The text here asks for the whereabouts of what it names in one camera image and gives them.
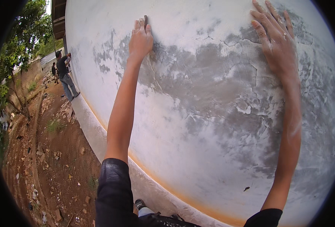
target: concrete ledge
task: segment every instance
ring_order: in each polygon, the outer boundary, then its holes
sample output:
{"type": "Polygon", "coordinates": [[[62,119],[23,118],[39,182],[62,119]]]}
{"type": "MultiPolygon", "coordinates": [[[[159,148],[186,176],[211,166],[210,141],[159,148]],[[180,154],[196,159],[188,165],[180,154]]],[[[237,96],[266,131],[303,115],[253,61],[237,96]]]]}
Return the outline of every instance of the concrete ledge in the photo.
{"type": "MultiPolygon", "coordinates": [[[[100,124],[82,94],[74,98],[71,103],[90,147],[98,160],[102,162],[107,147],[107,129],[100,124]]],[[[186,221],[197,225],[231,226],[207,216],[171,194],[148,176],[130,157],[128,166],[134,200],[142,199],[155,212],[159,211],[165,216],[179,214],[186,221]]]]}

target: right hand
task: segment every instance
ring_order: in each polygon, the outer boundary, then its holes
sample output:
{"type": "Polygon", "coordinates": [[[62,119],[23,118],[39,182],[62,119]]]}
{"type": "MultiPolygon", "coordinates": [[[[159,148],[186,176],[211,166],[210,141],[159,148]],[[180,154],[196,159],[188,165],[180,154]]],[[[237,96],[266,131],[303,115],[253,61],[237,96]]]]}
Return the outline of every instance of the right hand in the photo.
{"type": "Polygon", "coordinates": [[[142,61],[143,58],[152,50],[154,38],[151,34],[151,26],[146,25],[144,28],[144,20],[140,18],[135,21],[135,29],[132,30],[132,36],[128,45],[130,58],[142,61]]]}
{"type": "Polygon", "coordinates": [[[250,13],[261,22],[270,36],[269,39],[260,23],[255,20],[251,21],[261,40],[262,50],[270,69],[279,77],[284,88],[293,82],[300,83],[294,30],[287,11],[284,11],[286,28],[281,16],[269,1],[266,0],[265,3],[271,13],[267,12],[256,0],[252,0],[252,3],[258,12],[252,10],[250,13]]]}

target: dirt ground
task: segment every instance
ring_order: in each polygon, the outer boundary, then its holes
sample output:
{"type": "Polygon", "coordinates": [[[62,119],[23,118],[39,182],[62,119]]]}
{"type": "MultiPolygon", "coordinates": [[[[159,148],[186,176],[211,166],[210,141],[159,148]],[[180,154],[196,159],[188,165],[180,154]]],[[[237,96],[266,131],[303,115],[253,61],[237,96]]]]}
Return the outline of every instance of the dirt ground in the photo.
{"type": "Polygon", "coordinates": [[[42,94],[30,100],[30,122],[20,114],[13,120],[9,147],[3,161],[3,175],[16,203],[33,226],[67,226],[72,218],[69,226],[92,227],[101,164],[89,146],[78,119],[70,120],[68,117],[70,102],[65,96],[61,97],[64,94],[61,83],[52,82],[50,85],[43,91],[47,97],[42,100],[39,109],[37,104],[42,94]],[[36,143],[32,144],[37,111],[36,143]],[[59,119],[65,125],[60,132],[47,130],[53,119],[59,119]],[[32,168],[33,146],[39,147],[45,154],[36,155],[37,173],[32,168]],[[36,177],[40,188],[36,186],[36,177]],[[90,197],[89,202],[86,202],[86,197],[90,197]],[[57,220],[57,210],[61,220],[57,220]]]}

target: man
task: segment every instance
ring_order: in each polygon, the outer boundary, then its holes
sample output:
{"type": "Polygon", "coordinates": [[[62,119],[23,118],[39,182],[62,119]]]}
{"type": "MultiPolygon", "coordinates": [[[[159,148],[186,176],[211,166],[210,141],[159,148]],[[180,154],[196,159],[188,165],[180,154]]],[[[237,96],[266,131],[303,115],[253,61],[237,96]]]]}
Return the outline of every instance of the man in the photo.
{"type": "MultiPolygon", "coordinates": [[[[252,16],[260,20],[270,36],[269,39],[260,23],[251,21],[272,72],[282,82],[285,114],[274,183],[261,211],[250,217],[245,227],[273,227],[278,225],[282,215],[300,152],[301,85],[294,32],[288,13],[284,12],[286,27],[270,2],[266,1],[270,13],[256,0],[252,2],[258,10],[251,11],[252,16]]],[[[152,49],[152,44],[151,26],[144,28],[143,19],[136,21],[129,43],[130,55],[108,124],[107,149],[95,202],[97,226],[196,226],[181,221],[176,216],[169,218],[155,214],[140,199],[135,202],[139,215],[133,213],[133,195],[127,165],[128,147],[134,120],[138,73],[143,58],[152,49]]]]}
{"type": "Polygon", "coordinates": [[[54,78],[55,78],[55,82],[54,82],[54,83],[59,84],[58,76],[56,75],[56,71],[57,71],[57,69],[55,68],[55,62],[53,62],[53,63],[52,63],[52,75],[53,75],[54,78]]]}
{"type": "Polygon", "coordinates": [[[59,50],[59,51],[56,51],[55,55],[58,58],[56,66],[58,67],[59,79],[61,81],[61,84],[64,87],[66,97],[71,102],[73,100],[73,98],[77,97],[80,94],[80,92],[77,92],[75,90],[74,83],[71,80],[70,75],[68,74],[68,72],[69,72],[68,69],[66,68],[66,64],[68,64],[68,63],[65,63],[65,60],[69,57],[69,61],[70,61],[71,60],[71,54],[68,53],[64,57],[61,57],[61,50],[59,50]],[[68,88],[68,85],[70,86],[71,91],[73,92],[73,95],[71,94],[71,92],[68,88]]]}

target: black shirt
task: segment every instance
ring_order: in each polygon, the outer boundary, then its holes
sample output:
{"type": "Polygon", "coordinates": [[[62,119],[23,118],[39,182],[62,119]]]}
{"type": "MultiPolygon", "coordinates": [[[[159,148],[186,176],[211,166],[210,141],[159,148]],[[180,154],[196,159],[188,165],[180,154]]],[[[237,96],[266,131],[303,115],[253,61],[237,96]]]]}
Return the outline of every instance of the black shirt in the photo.
{"type": "Polygon", "coordinates": [[[68,56],[65,55],[64,57],[60,58],[56,63],[56,66],[58,67],[60,78],[63,78],[64,75],[68,73],[68,69],[65,66],[65,60],[67,58],[68,56]]]}
{"type": "MultiPolygon", "coordinates": [[[[146,215],[138,218],[133,213],[133,195],[128,165],[119,159],[107,158],[103,161],[99,175],[99,186],[95,209],[95,224],[104,226],[186,226],[198,225],[172,220],[160,215],[146,215]]],[[[276,227],[281,218],[279,209],[266,209],[250,217],[244,227],[276,227]]]]}
{"type": "Polygon", "coordinates": [[[52,66],[52,74],[53,74],[53,75],[56,74],[55,66],[52,66]]]}

